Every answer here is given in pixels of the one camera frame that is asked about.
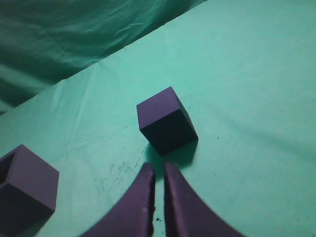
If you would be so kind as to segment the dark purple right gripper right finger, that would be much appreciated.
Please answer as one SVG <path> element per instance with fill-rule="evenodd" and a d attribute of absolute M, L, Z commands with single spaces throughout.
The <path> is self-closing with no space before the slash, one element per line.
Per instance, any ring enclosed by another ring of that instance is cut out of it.
<path fill-rule="evenodd" d="M 178 167 L 164 165 L 164 220 L 167 237 L 241 237 L 196 194 Z"/>

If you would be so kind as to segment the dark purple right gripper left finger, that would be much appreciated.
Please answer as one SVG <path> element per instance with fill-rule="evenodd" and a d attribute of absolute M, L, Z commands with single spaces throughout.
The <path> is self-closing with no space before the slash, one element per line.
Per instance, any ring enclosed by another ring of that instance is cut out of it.
<path fill-rule="evenodd" d="M 142 165 L 128 190 L 82 237 L 151 237 L 154 233 L 155 170 Z"/>

